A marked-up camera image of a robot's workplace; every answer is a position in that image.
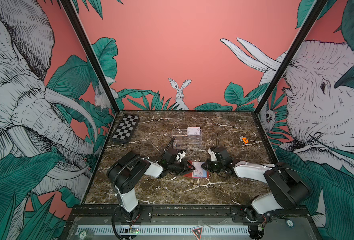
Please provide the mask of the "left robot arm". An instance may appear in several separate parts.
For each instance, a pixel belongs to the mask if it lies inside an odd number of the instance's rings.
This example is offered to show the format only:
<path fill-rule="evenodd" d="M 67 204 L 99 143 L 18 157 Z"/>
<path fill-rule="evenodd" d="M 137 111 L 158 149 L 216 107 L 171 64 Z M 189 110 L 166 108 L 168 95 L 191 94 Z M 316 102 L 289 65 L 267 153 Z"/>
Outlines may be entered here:
<path fill-rule="evenodd" d="M 128 152 L 119 159 L 107 170 L 107 177 L 121 209 L 130 214 L 138 207 L 135 186 L 143 176 L 161 179 L 167 174 L 184 176 L 192 173 L 196 168 L 185 160 L 185 155 L 182 150 L 167 148 L 158 161 L 141 156 L 134 151 Z"/>

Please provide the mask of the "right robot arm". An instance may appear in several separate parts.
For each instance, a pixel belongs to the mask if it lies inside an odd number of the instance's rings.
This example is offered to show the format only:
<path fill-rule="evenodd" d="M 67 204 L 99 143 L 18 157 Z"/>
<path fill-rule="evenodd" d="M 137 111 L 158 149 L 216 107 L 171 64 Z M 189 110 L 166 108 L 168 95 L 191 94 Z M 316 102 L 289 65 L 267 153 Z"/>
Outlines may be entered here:
<path fill-rule="evenodd" d="M 268 165 L 237 162 L 224 147 L 211 147 L 208 153 L 210 158 L 202 164 L 204 170 L 268 185 L 268 193 L 255 197 L 244 208 L 243 217 L 251 223 L 264 220 L 266 213 L 275 210 L 295 209 L 310 196 L 308 185 L 284 162 Z"/>

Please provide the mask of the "red leather card holder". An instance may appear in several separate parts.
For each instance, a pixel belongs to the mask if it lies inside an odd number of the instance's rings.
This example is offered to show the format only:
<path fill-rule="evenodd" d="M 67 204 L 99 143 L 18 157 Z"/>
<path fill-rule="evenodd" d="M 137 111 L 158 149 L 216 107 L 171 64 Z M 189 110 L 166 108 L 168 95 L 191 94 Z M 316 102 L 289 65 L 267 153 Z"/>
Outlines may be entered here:
<path fill-rule="evenodd" d="M 191 162 L 189 161 L 189 163 L 195 167 L 195 169 L 184 175 L 184 177 L 186 178 L 195 178 L 195 179 L 207 179 L 209 177 L 209 173 L 204 169 L 202 168 L 202 164 L 203 162 Z"/>

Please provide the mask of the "clear acrylic card display rack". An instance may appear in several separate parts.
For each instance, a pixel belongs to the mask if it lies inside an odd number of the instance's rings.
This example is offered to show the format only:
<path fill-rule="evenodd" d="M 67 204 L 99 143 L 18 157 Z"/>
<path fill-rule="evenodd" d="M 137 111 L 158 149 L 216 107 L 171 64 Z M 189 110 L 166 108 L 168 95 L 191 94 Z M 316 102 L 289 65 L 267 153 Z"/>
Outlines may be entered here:
<path fill-rule="evenodd" d="M 202 148 L 202 131 L 200 136 L 188 136 L 187 129 L 172 130 L 175 138 L 173 147 L 177 150 L 200 150 Z"/>

